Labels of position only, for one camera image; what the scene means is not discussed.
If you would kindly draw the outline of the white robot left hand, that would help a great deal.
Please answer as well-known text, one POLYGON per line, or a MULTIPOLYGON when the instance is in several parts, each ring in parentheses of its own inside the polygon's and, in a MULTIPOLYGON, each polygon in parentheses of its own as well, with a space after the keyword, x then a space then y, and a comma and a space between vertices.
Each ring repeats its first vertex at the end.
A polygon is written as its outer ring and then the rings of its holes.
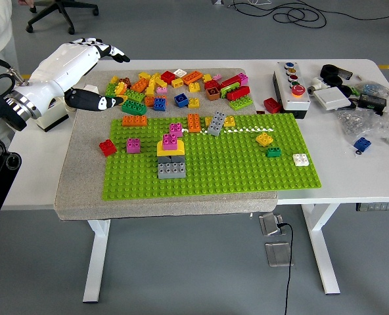
POLYGON ((100 39, 81 38, 62 44, 34 70, 28 85, 16 88, 26 98, 30 116, 37 119, 44 115, 52 99, 64 96, 105 56, 119 63, 130 61, 119 48, 100 39))

